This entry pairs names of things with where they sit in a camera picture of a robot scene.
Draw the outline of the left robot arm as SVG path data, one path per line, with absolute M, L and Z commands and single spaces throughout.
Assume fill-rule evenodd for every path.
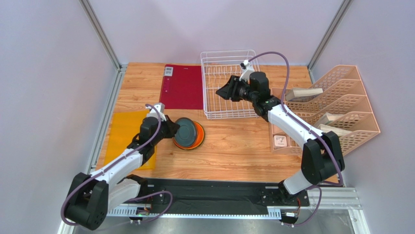
M 96 230 L 109 211 L 137 198 L 146 181 L 129 173 L 145 164 L 156 145 L 173 138 L 179 128 L 169 117 L 144 118 L 140 132 L 120 156 L 92 174 L 75 175 L 60 210 L 62 221 Z

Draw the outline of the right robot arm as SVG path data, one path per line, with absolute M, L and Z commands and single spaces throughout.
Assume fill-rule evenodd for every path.
M 253 72 L 248 81 L 231 76 L 216 94 L 225 100 L 248 101 L 255 113 L 265 121 L 288 134 L 302 148 L 300 170 L 279 183 L 284 196 L 317 186 L 345 168 L 339 136 L 323 132 L 306 123 L 289 110 L 282 98 L 271 94 L 269 80 L 264 72 Z

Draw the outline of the orange plate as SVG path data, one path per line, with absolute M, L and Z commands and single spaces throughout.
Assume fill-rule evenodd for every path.
M 186 117 L 177 119 L 175 123 L 180 126 L 173 137 L 173 142 L 178 148 L 193 150 L 203 144 L 206 133 L 200 123 Z

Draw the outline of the dark grey plate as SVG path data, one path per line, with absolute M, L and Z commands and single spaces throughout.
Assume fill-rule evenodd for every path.
M 182 117 L 176 120 L 176 123 L 180 125 L 175 137 L 175 142 L 184 148 L 192 146 L 197 140 L 197 130 L 195 123 L 186 117 Z

